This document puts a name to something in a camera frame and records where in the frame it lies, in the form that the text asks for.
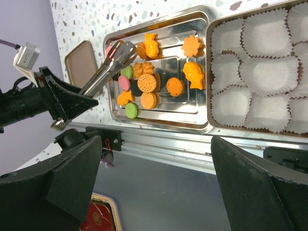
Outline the stainless steel serving tongs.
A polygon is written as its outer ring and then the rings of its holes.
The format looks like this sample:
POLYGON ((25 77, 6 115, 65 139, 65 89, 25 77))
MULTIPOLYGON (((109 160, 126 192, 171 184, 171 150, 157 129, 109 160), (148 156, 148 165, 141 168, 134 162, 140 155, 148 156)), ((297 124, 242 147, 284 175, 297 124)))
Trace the stainless steel serving tongs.
POLYGON ((137 57, 137 48, 130 41, 118 40, 109 50, 105 61, 79 94, 93 97, 115 74, 129 66, 137 57))

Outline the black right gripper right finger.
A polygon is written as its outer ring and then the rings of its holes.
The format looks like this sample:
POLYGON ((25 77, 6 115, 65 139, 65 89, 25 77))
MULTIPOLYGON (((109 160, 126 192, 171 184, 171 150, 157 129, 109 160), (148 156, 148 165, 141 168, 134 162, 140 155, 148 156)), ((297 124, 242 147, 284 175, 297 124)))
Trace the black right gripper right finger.
POLYGON ((269 147, 259 157, 215 136, 211 155, 233 231, 307 230, 307 151, 269 147))

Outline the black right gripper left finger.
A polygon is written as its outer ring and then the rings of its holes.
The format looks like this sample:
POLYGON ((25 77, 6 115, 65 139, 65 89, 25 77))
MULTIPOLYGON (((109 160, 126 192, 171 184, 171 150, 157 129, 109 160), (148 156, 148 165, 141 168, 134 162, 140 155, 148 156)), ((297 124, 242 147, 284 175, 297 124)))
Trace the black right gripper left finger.
POLYGON ((78 231, 85 222, 101 138, 0 177, 2 231, 78 231))

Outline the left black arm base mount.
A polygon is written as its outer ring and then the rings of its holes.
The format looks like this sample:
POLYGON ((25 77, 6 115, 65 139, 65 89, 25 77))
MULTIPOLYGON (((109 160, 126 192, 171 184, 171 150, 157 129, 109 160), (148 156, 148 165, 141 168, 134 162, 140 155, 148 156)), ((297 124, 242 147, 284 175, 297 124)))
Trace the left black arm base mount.
POLYGON ((55 138, 55 143, 60 145, 63 151, 67 151, 96 136, 101 138, 101 163, 103 163, 106 168, 114 167, 114 151, 122 151, 120 130, 86 127, 85 131, 78 131, 75 128, 71 128, 58 135, 55 138))

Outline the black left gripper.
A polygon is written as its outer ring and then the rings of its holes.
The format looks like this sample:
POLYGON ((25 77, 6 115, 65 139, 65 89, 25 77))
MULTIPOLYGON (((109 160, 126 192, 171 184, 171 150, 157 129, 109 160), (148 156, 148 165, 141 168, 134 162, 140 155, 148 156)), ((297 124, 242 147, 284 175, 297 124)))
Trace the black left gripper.
POLYGON ((60 80, 46 66, 39 68, 39 87, 33 82, 18 87, 26 80, 27 77, 20 77, 10 90, 0 93, 1 133, 6 126, 44 112, 49 112, 53 120, 66 122, 99 104, 96 99, 81 95, 80 88, 60 80))

